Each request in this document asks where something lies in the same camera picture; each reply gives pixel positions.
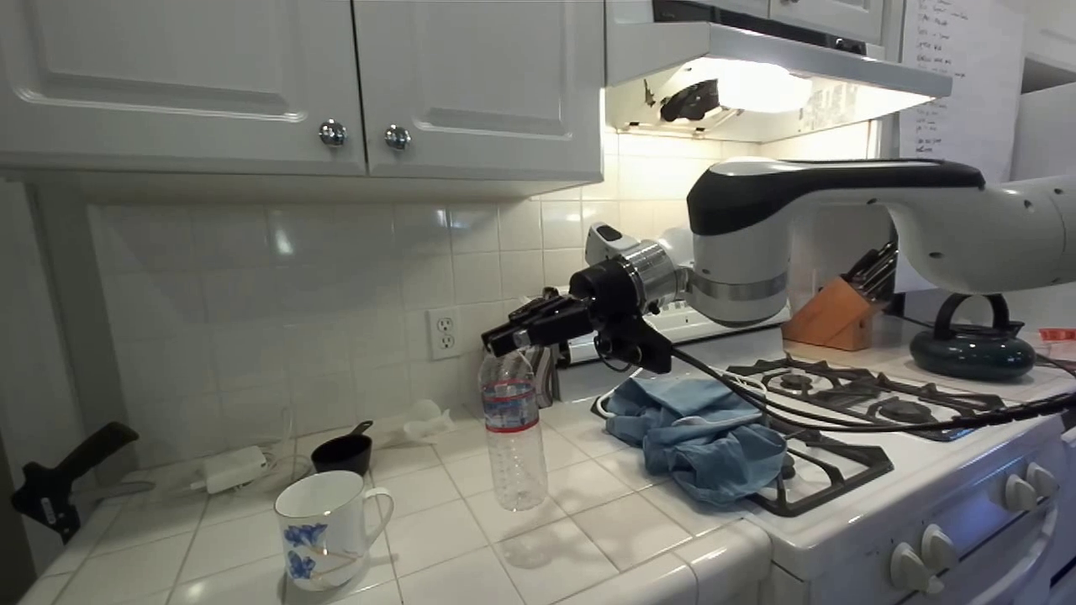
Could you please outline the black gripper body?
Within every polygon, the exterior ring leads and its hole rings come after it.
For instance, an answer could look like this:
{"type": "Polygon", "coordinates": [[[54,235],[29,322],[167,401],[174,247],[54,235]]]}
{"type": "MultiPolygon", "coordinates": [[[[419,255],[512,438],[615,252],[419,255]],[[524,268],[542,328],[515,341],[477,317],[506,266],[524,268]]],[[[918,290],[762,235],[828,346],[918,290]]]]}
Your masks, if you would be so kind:
{"type": "Polygon", "coordinates": [[[602,362],[670,373],[673,342],[645,322],[645,312],[654,312],[684,283],[685,268],[661,241],[630,240],[615,224],[592,224],[584,268],[568,279],[568,293],[588,302],[602,362]]]}

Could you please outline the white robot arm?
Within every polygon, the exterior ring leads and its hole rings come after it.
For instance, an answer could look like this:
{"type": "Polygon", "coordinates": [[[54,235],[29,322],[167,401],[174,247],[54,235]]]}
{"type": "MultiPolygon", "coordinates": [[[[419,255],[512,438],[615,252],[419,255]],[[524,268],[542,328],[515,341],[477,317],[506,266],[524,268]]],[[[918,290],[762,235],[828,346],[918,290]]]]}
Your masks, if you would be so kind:
{"type": "Polygon", "coordinates": [[[790,298],[799,218],[857,250],[894,240],[932,286],[1003,297],[1076,279],[1076,183],[1070,174],[991,184],[941,159],[717,160],[685,191],[685,218],[654,240],[607,223],[584,232],[584,266],[563,290],[481,333],[492,356],[592,335],[631,367],[670,371],[645,317],[684,298],[718,325],[755,325],[790,298]]]}

